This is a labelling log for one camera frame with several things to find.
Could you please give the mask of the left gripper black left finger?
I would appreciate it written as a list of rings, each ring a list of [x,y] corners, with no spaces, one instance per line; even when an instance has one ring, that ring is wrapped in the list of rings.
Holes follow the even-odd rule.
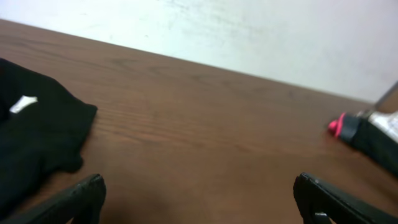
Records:
[[[100,174],[90,175],[75,185],[2,224],[97,224],[106,198],[106,185]]]

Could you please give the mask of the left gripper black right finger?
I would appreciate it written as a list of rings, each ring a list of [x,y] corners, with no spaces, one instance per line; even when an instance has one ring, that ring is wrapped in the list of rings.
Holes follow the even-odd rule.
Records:
[[[296,177],[293,191],[304,224],[397,223],[397,217],[305,172]]]

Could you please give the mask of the black pants with red waistband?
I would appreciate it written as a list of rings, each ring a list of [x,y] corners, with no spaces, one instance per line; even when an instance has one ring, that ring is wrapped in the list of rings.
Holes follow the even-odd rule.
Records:
[[[328,124],[328,131],[397,176],[397,112],[343,113]]]

